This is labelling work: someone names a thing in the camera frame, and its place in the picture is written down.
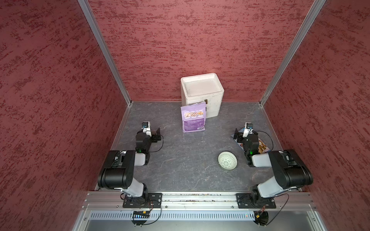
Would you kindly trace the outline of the white patterned breakfast bowl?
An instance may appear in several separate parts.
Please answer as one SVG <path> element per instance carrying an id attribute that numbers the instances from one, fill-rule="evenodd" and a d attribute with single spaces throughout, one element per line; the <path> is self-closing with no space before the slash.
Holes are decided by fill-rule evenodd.
<path id="1" fill-rule="evenodd" d="M 218 164 L 222 169 L 233 170 L 238 165 L 236 156 L 231 152 L 222 152 L 218 156 Z"/>

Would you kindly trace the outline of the purple oats bag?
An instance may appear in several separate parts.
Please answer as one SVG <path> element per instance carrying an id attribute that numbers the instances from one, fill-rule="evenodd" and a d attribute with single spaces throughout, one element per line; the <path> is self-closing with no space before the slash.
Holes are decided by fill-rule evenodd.
<path id="1" fill-rule="evenodd" d="M 183 133 L 205 130 L 206 103 L 195 103 L 181 107 Z"/>

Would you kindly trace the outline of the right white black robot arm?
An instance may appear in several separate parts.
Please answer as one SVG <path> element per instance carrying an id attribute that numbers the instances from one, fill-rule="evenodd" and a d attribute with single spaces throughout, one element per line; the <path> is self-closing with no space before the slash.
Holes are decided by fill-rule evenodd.
<path id="1" fill-rule="evenodd" d="M 312 173 L 293 149 L 260 153 L 258 135 L 248 123 L 243 131 L 236 129 L 233 135 L 243 148 L 248 166 L 270 167 L 273 170 L 273 177 L 254 186 L 251 193 L 240 198 L 242 203 L 254 208 L 268 205 L 276 196 L 311 185 L 314 181 Z"/>

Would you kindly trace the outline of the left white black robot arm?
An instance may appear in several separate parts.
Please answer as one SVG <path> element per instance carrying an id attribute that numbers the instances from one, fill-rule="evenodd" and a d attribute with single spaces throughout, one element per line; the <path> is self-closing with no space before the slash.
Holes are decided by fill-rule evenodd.
<path id="1" fill-rule="evenodd" d="M 134 178 L 134 169 L 149 163 L 151 144 L 161 139 L 160 128 L 151 131 L 143 127 L 135 136 L 134 150 L 110 150 L 97 178 L 98 187 L 121 191 L 129 198 L 146 202 L 147 187 Z"/>

